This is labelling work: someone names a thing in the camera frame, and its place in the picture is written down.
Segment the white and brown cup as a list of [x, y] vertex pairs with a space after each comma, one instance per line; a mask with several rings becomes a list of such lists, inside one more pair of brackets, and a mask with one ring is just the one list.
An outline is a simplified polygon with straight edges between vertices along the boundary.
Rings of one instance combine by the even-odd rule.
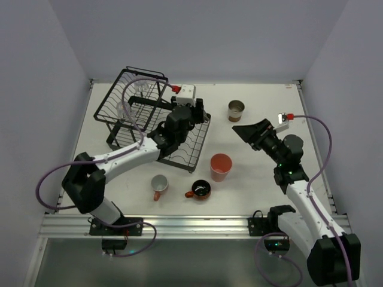
[[240, 100], [231, 100], [228, 104], [228, 120], [231, 122], [238, 122], [241, 117], [242, 113], [245, 110], [245, 105]]

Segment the tall pink cup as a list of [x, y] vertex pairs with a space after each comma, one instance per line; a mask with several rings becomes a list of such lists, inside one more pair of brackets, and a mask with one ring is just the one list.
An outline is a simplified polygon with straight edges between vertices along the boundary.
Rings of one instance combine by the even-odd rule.
[[232, 159], [226, 154], [215, 154], [210, 161], [211, 178], [215, 182], [224, 181], [232, 169]]

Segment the pink mug white inside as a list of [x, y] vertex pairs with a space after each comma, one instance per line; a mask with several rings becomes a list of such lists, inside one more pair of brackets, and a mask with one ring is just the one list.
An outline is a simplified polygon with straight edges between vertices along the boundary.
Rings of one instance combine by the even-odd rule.
[[162, 193], [166, 192], [169, 186], [169, 181], [164, 175], [156, 175], [151, 180], [151, 187], [154, 191], [153, 200], [158, 201]]

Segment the red orange mug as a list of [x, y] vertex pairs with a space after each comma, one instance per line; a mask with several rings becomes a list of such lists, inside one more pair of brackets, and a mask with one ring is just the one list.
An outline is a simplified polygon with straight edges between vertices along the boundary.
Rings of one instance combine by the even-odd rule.
[[195, 181], [191, 186], [191, 190], [185, 193], [186, 198], [194, 198], [196, 200], [206, 200], [210, 195], [211, 185], [203, 179]]

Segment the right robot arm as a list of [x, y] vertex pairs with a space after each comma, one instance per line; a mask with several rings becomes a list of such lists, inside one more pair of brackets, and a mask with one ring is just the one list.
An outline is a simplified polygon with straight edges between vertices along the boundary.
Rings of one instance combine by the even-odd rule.
[[253, 150], [264, 151], [276, 163], [274, 180], [294, 205], [271, 208], [269, 225], [295, 242], [312, 281], [324, 286], [358, 280], [360, 240], [332, 218], [312, 189], [301, 164], [303, 140], [296, 135], [280, 139], [278, 129], [267, 119], [232, 129]]

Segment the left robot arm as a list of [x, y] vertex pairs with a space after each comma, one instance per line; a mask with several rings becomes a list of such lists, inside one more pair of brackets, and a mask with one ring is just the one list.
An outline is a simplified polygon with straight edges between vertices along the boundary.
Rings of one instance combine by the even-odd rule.
[[161, 160], [175, 152], [197, 124], [208, 121], [203, 100], [179, 104], [173, 97], [173, 109], [166, 120], [139, 142], [108, 154], [91, 157], [78, 154], [67, 171], [62, 188], [82, 214], [89, 213], [102, 225], [123, 228], [123, 214], [105, 196], [105, 186], [122, 173], [143, 164]]

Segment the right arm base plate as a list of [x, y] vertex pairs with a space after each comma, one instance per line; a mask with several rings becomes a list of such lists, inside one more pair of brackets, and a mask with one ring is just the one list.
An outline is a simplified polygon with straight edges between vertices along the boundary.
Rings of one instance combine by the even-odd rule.
[[251, 237], [261, 237], [269, 233], [277, 233], [281, 230], [276, 224], [266, 217], [250, 217], [247, 218], [248, 233]]

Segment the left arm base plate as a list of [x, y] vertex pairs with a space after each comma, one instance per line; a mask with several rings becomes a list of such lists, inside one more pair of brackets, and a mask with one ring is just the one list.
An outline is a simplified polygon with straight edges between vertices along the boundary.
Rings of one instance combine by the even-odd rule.
[[123, 217], [114, 223], [113, 227], [101, 223], [97, 219], [90, 221], [89, 234], [91, 236], [141, 236], [143, 218]]

